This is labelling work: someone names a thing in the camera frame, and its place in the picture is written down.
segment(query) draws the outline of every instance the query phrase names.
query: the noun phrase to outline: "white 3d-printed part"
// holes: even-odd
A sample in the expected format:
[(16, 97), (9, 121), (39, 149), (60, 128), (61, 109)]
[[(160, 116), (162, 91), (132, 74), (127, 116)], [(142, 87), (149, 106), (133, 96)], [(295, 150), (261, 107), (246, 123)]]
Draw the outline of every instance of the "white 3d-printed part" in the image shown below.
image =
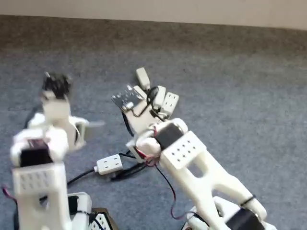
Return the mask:
[[(229, 228), (216, 211), (213, 190), (229, 195), (238, 203), (243, 203), (253, 196), (236, 177), (230, 175), (216, 161), (191, 131), (162, 151), (160, 162), (193, 200), (199, 215), (215, 230), (229, 230)], [(203, 172), (202, 177), (194, 176), (188, 169), (192, 162)], [(257, 199), (248, 202), (246, 207), (256, 213), (261, 220), (267, 216), (265, 208)]]
[[(100, 213), (96, 216), (96, 220), (98, 221), (98, 223), (101, 225), (101, 227), (104, 230), (111, 230), (106, 217), (104, 214)], [(99, 226), (97, 225), (96, 221), (93, 221), (91, 224), (91, 230), (100, 230)]]
[(168, 92), (163, 101), (161, 112), (171, 116), (175, 110), (175, 107), (178, 103), (179, 96), (177, 94)]
[(165, 149), (162, 154), (179, 170), (187, 167), (205, 148), (206, 146), (190, 131)]

